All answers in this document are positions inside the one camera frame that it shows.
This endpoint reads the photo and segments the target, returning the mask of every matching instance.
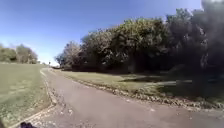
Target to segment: tree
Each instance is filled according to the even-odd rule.
[[[70,41],[66,44],[62,53],[55,57],[55,60],[64,68],[75,68],[79,66],[80,47],[77,43]]]
[[[37,54],[23,44],[16,47],[17,58],[20,63],[36,64]]]

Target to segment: grassy field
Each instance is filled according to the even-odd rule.
[[[61,71],[64,75],[75,80],[82,80],[99,86],[119,89],[131,94],[144,94],[161,99],[179,100],[178,104],[191,102],[189,106],[200,102],[200,107],[224,107],[224,80],[209,82],[205,76],[183,77],[177,75],[136,75],[136,74],[103,74],[92,72]]]
[[[49,106],[42,65],[0,64],[0,117],[6,126]]]

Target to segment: tree foliage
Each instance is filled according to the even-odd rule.
[[[0,62],[35,64],[37,62],[37,55],[32,49],[24,45],[19,45],[16,49],[6,48],[0,45]]]
[[[221,71],[224,2],[202,0],[202,7],[193,12],[177,9],[165,22],[160,18],[129,19],[90,32],[76,50],[67,44],[56,60],[87,70],[161,71],[184,65],[192,72]]]

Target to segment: lawn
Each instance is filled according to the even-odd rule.
[[[223,79],[211,82],[208,76],[103,74],[69,71],[60,71],[60,73],[74,80],[122,90],[131,95],[146,95],[155,101],[169,104],[205,108],[224,107],[222,105],[224,103]]]
[[[49,106],[42,65],[0,64],[0,117],[6,126]]]

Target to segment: blue sky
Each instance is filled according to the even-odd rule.
[[[127,18],[165,17],[176,8],[201,8],[200,0],[0,0],[0,42],[23,43],[53,64],[70,40]]]

